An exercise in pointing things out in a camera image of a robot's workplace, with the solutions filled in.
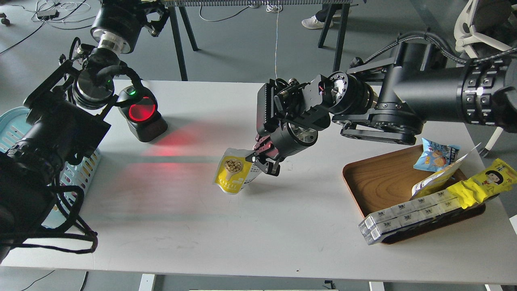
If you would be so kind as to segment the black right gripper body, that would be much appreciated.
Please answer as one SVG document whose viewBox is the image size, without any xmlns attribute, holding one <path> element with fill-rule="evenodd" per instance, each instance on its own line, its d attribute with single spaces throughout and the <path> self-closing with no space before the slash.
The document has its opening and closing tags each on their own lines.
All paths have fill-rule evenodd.
<svg viewBox="0 0 517 291">
<path fill-rule="evenodd" d="M 331 80 L 299 83 L 270 79 L 257 94 L 257 142 L 269 141 L 265 158 L 292 156 L 314 145 L 317 132 L 330 125 Z"/>
</svg>

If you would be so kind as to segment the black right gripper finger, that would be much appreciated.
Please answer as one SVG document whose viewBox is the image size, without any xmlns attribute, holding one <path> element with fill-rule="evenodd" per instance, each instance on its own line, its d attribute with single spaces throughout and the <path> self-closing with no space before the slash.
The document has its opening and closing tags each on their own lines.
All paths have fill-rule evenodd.
<svg viewBox="0 0 517 291">
<path fill-rule="evenodd" d="M 280 162 L 282 162 L 282 158 L 275 161 L 269 161 L 265 157 L 255 157 L 255 166 L 263 173 L 275 177 L 279 176 Z"/>
<path fill-rule="evenodd" d="M 246 162 L 257 162 L 261 158 L 266 156 L 266 151 L 269 151 L 271 148 L 271 143 L 269 141 L 264 142 L 257 142 L 255 146 L 253 147 L 253 151 L 251 154 L 246 156 L 245 161 Z"/>
</svg>

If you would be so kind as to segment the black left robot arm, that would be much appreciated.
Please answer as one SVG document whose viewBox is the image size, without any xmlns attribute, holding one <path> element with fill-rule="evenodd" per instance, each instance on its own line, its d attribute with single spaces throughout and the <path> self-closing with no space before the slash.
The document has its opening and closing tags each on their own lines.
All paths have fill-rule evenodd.
<svg viewBox="0 0 517 291">
<path fill-rule="evenodd" d="M 96 232 L 80 218 L 84 189 L 59 182 L 65 164 L 79 165 L 94 154 L 118 107 L 133 134 L 149 142 L 167 130 L 155 96 L 121 61 L 142 28 L 157 36 L 168 19 L 159 0 L 103 0 L 90 33 L 97 45 L 80 45 L 24 101 L 28 133 L 1 154 L 1 258 L 14 248 L 33 248 L 28 239 L 73 239 L 91 243 L 70 250 L 92 253 Z"/>
</svg>

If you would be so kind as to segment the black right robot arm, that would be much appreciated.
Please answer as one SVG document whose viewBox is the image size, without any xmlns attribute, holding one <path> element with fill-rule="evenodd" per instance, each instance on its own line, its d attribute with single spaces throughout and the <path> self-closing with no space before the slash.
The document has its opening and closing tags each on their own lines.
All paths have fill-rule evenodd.
<svg viewBox="0 0 517 291">
<path fill-rule="evenodd" d="M 246 155 L 277 176 L 286 157 L 314 145 L 331 123 L 347 138 L 413 145 L 427 121 L 516 132 L 516 48 L 464 59 L 430 32 L 403 34 L 347 72 L 270 80 L 257 94 L 256 144 Z"/>
</svg>

